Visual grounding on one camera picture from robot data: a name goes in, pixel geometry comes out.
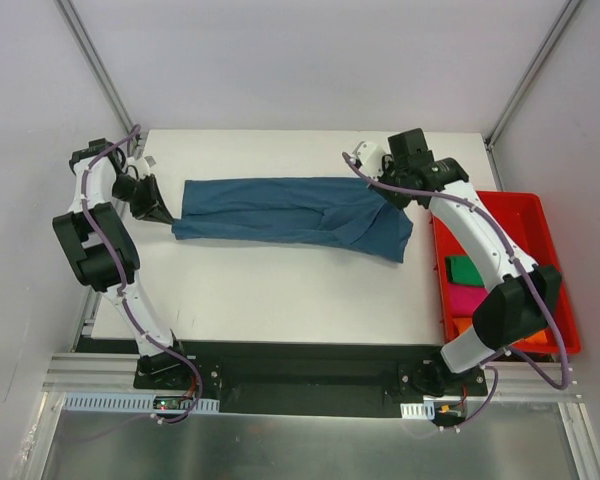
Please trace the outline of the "blue t shirt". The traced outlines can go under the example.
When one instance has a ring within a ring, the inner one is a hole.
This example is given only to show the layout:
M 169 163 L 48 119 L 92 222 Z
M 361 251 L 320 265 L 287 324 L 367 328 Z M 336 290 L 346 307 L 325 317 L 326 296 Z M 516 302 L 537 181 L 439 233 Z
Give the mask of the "blue t shirt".
M 178 240 L 221 239 L 346 249 L 401 263 L 413 223 L 359 178 L 187 180 Z

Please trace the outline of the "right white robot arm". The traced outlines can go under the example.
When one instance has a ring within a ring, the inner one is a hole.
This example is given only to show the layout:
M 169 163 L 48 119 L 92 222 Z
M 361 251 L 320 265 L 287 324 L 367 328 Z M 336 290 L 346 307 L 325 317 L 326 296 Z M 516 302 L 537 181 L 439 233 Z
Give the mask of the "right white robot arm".
M 516 246 L 480 200 L 467 172 L 453 158 L 437 160 L 420 129 L 388 139 L 381 183 L 399 205 L 415 200 L 453 234 L 476 267 L 486 298 L 472 314 L 471 326 L 440 351 L 430 369 L 432 387 L 453 394 L 465 371 L 498 350 L 553 327 L 562 284 L 553 265 L 540 265 Z

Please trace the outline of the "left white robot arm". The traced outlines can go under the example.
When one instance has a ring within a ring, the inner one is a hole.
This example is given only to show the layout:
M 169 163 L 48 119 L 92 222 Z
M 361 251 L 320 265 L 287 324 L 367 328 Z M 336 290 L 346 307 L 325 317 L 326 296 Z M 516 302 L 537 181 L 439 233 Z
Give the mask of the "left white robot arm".
M 172 225 L 157 179 L 145 160 L 127 157 L 120 144 L 89 142 L 72 153 L 74 197 L 52 227 L 78 282 L 102 294 L 136 342 L 138 389 L 195 390 L 199 382 L 182 343 L 152 305 L 140 280 L 140 256 L 114 203 L 136 220 Z

